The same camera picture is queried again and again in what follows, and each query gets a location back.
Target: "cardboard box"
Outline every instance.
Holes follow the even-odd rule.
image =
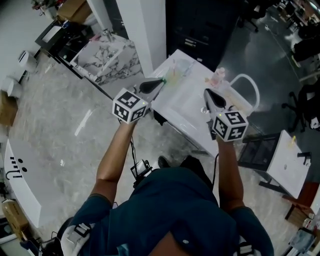
[[[21,210],[19,204],[7,199],[2,202],[2,211],[6,217],[12,231],[15,233],[19,240],[23,240],[23,233],[28,230],[29,221]]]
[[[0,124],[12,126],[18,111],[17,101],[14,97],[8,97],[4,91],[0,92]]]
[[[86,0],[67,0],[57,11],[61,21],[71,21],[82,24],[92,13]]]

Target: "white box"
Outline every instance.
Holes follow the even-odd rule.
[[[148,102],[125,88],[115,96],[112,113],[122,121],[130,124],[145,116]]]
[[[248,121],[242,111],[228,111],[216,114],[212,129],[223,141],[231,142],[244,137]]]

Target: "dark teal shirt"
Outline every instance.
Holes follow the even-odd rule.
[[[147,256],[168,232],[191,255],[233,255],[240,235],[262,256],[274,255],[251,209],[227,214],[206,184],[181,167],[155,170],[116,209],[105,197],[90,196],[71,225],[81,223],[95,224],[82,256]]]

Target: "white pillar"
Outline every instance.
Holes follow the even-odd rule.
[[[165,0],[116,0],[145,76],[167,58]]]
[[[112,23],[110,21],[107,8],[105,6],[104,0],[87,0],[96,20],[98,21],[100,27],[103,30],[108,29],[113,31]]]

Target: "wall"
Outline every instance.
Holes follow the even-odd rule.
[[[167,58],[165,0],[116,0],[145,76]]]
[[[35,54],[37,37],[51,23],[30,0],[6,0],[0,3],[0,85],[7,75],[19,80],[24,70],[19,67],[22,50]]]

